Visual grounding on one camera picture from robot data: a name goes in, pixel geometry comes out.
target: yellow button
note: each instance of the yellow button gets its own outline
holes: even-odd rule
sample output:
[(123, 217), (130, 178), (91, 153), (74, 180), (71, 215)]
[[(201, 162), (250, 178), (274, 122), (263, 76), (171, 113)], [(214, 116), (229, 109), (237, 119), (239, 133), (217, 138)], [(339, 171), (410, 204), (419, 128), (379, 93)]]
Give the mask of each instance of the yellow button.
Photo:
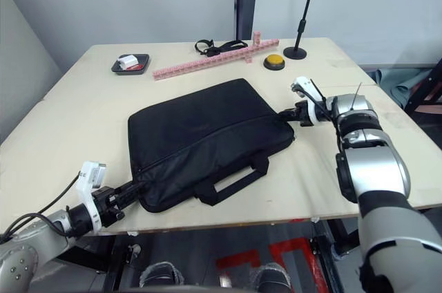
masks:
[(269, 55), (267, 57), (267, 61), (270, 64), (273, 65), (278, 65), (278, 64), (282, 64), (282, 62), (284, 61), (284, 59), (280, 56), (280, 55)]

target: bag handle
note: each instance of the bag handle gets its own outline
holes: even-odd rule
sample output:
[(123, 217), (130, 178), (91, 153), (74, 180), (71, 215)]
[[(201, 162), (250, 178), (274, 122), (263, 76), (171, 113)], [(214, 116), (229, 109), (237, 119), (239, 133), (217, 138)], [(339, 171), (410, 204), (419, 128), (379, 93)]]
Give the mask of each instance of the bag handle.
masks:
[(254, 169), (253, 172), (219, 192), (215, 189), (215, 183), (218, 182), (218, 180), (214, 181), (213, 177), (203, 180), (195, 187), (195, 196), (207, 205), (216, 205), (229, 196), (232, 196), (237, 191), (249, 186), (257, 179), (265, 176), (267, 174), (267, 169), (269, 168), (269, 159), (263, 155), (254, 156), (251, 159), (250, 166)]

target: black wire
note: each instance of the black wire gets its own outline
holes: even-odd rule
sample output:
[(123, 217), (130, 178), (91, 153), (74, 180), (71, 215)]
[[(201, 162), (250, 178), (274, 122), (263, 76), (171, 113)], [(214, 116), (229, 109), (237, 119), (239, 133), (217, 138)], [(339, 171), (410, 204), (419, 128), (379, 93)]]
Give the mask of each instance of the black wire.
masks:
[(14, 220), (14, 222), (12, 222), (11, 225), (9, 225), (9, 227), (6, 229), (6, 232), (11, 231), (12, 228), (17, 225), (17, 223), (21, 222), (24, 218), (29, 217), (31, 220), (33, 218), (39, 218), (42, 221), (44, 221), (51, 230), (53, 230), (55, 233), (59, 234), (60, 236), (68, 236), (68, 234), (64, 233), (63, 231), (61, 231), (58, 227), (55, 226), (55, 224), (53, 222), (50, 221), (50, 219), (42, 214), (39, 214), (37, 212), (30, 212), (29, 214), (24, 214), (20, 217), (18, 217), (16, 220)]
[[(51, 208), (55, 203), (57, 203), (58, 200), (60, 198), (62, 198), (63, 195), (66, 194), (68, 192), (68, 190), (75, 184), (75, 182), (78, 180), (78, 177), (79, 177), (79, 173), (77, 173), (77, 175), (73, 178), (73, 180), (70, 182), (70, 184), (51, 203), (46, 205), (43, 209), (39, 210), (38, 214), (42, 214), (43, 212), (45, 212), (46, 210)], [(14, 228), (14, 226), (16, 224), (18, 224), (18, 222), (20, 222), (21, 220), (23, 220), (24, 218), (27, 218), (27, 217), (28, 217), (27, 220), (23, 221), (20, 225), (18, 225), (17, 227)], [(19, 229), (21, 229), (26, 224), (28, 224), (33, 218), (36, 218), (36, 216), (31, 217), (31, 216), (23, 215), (20, 218), (21, 218), (20, 220), (14, 221), (14, 223), (13, 223), (14, 225), (10, 225), (9, 228), (7, 228), (7, 230), (3, 233), (3, 235), (0, 238), (0, 244), (4, 243), (6, 240), (8, 240), (9, 237), (11, 237), (11, 235), (13, 235), (15, 232), (17, 232)]]
[(316, 101), (307, 91), (305, 91), (304, 89), (302, 89), (301, 87), (296, 87), (296, 86), (294, 86), (294, 88), (293, 88), (293, 90), (294, 91), (298, 91), (299, 93), (302, 93), (302, 94), (304, 94), (305, 96), (307, 96), (323, 113), (324, 113), (324, 116), (330, 121), (330, 122), (333, 122), (333, 125), (334, 125), (334, 121), (333, 121), (333, 119), (332, 119), (332, 117), (330, 117), (330, 115), (329, 115), (329, 113), (327, 112), (327, 110), (325, 110), (324, 108), (323, 108), (323, 106), (322, 105), (320, 105), (319, 103), (318, 103), (318, 101)]
[(323, 102), (325, 103), (325, 96), (321, 93), (321, 91), (319, 90), (319, 88), (315, 85), (315, 83), (313, 82), (312, 79), (310, 79), (311, 84), (313, 84), (313, 87), (315, 87), (316, 91), (318, 91), (318, 94), (320, 95), (320, 97), (323, 99)]
[(343, 146), (340, 143), (340, 136), (339, 136), (338, 129), (336, 129), (336, 144), (338, 145), (339, 152), (342, 153), (343, 152)]

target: black microphone stand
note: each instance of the black microphone stand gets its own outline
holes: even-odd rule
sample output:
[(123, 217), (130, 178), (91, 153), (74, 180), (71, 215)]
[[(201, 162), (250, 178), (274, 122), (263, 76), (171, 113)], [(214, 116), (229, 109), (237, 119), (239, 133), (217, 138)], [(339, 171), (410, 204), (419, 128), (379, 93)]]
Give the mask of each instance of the black microphone stand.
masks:
[(309, 9), (310, 0), (307, 0), (304, 8), (304, 14), (302, 15), (301, 21), (299, 21), (298, 26), (298, 36), (296, 37), (295, 46), (289, 46), (284, 49), (284, 56), (290, 59), (304, 59), (307, 56), (307, 51), (302, 48), (299, 48), (299, 42), (301, 40), (301, 35), (305, 29), (305, 17), (307, 16), (307, 11)]

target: white wall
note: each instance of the white wall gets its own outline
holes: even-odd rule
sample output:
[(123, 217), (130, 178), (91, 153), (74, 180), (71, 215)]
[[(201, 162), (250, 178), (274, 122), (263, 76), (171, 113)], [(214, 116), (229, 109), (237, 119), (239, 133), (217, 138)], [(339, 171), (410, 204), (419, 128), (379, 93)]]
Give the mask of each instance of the white wall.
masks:
[(94, 44), (226, 40), (235, 36), (234, 0), (15, 2), (63, 71)]
[(0, 0), (0, 143), (61, 77), (13, 0)]
[[(256, 0), (253, 29), (295, 37), (305, 1)], [(442, 0), (311, 0), (304, 36), (330, 37), (359, 64), (436, 63)]]

